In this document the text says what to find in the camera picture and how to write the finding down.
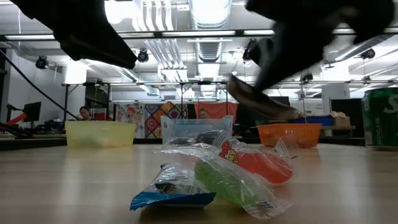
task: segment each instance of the red object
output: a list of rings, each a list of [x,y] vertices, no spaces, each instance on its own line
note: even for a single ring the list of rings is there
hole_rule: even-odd
[[[24,113],[22,113],[22,114],[20,114],[18,117],[14,118],[14,119],[12,119],[12,120],[10,120],[10,121],[8,121],[6,124],[8,124],[8,125],[10,125],[10,126],[13,126],[13,125],[17,124],[18,122],[22,121],[22,120],[25,119],[25,118],[27,118],[27,115],[24,114]]]
[[[127,108],[127,112],[130,112],[130,113],[132,113],[132,114],[135,114],[135,113],[136,113],[136,109],[134,109],[134,108]]]
[[[262,176],[273,184],[284,183],[293,176],[293,167],[271,152],[236,152],[226,141],[221,146],[219,156]]]
[[[258,126],[261,144],[274,147],[279,138],[294,136],[301,148],[318,145],[322,124],[268,124]]]
[[[195,112],[198,119],[221,119],[226,115],[234,116],[234,123],[236,119],[237,103],[195,103]]]
[[[113,119],[108,116],[107,119],[105,119],[105,113],[96,113],[94,114],[94,118],[95,121],[113,121]]]

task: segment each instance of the green soda can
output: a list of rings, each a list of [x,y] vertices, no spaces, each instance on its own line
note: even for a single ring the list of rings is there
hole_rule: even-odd
[[[398,146],[398,88],[365,92],[362,99],[367,146]]]

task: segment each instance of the blue snack bag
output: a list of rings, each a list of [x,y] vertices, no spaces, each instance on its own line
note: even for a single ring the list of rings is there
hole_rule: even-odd
[[[160,168],[152,183],[133,198],[130,210],[148,205],[203,208],[214,200],[216,193],[202,187],[192,171],[179,171],[171,164]]]

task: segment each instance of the blue box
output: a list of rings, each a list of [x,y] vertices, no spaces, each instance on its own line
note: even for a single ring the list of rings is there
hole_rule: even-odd
[[[294,119],[293,123],[305,123],[304,119]],[[309,116],[307,117],[307,123],[309,124],[322,124],[322,126],[333,126],[332,116]]]

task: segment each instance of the black cable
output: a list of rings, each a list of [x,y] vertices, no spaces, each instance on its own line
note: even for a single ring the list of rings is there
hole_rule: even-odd
[[[0,127],[4,128],[4,131],[7,131],[18,138],[27,139],[32,137],[31,133],[8,124],[0,123]]]
[[[10,63],[10,65],[15,68],[15,70],[17,70],[17,72],[24,78],[24,80],[26,80],[33,88],[35,88],[39,93],[41,93],[44,97],[46,97],[47,99],[49,99],[53,104],[55,104],[55,106],[58,106],[59,108],[61,108],[63,111],[67,112],[70,116],[74,117],[75,119],[79,120],[79,118],[77,118],[75,115],[73,115],[71,112],[69,112],[67,109],[65,109],[64,107],[62,107],[61,105],[59,105],[57,102],[55,102],[53,99],[51,99],[51,97],[47,96],[47,94],[45,94],[41,89],[39,89],[35,84],[33,84],[27,77],[26,75],[24,75],[24,73],[11,61],[11,59],[9,59],[6,55],[5,52],[3,52],[2,50],[0,50],[0,52],[3,54],[4,58],[7,60],[8,63]]]

